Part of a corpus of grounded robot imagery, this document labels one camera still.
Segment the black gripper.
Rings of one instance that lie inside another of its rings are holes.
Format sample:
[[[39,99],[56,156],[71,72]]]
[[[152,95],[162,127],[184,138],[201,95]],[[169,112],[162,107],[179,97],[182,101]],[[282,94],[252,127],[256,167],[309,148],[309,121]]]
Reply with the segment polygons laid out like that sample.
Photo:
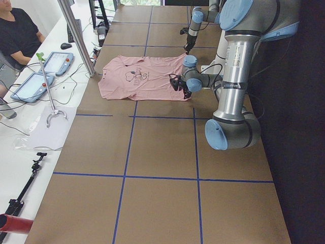
[[[188,91],[188,87],[185,81],[182,80],[180,75],[170,74],[169,80],[174,91],[183,91],[184,99],[190,98],[190,91]]]
[[[180,30],[180,34],[186,34],[187,39],[186,39],[186,44],[183,46],[185,53],[189,55],[190,50],[194,47],[196,43],[196,31],[193,31],[189,27],[184,27]]]

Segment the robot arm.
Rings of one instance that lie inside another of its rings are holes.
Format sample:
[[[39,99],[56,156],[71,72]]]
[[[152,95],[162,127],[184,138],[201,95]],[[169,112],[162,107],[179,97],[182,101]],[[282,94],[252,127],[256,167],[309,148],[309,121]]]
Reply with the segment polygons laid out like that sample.
[[[209,10],[203,10],[201,7],[193,8],[189,27],[184,27],[180,30],[181,35],[187,35],[186,44],[183,46],[186,54],[189,54],[196,44],[197,36],[203,22],[219,24],[221,10],[225,2],[209,1]]]
[[[194,47],[203,22],[218,24],[222,35],[211,67],[220,69],[212,74],[199,71],[197,58],[188,54],[181,74],[172,74],[170,84],[186,98],[203,88],[213,90],[218,108],[205,124],[213,149],[246,148],[259,140],[259,122],[243,104],[251,63],[261,42],[297,32],[300,6],[300,1],[210,1],[208,10],[193,8],[190,25],[181,30],[187,35],[184,50],[189,53]]]

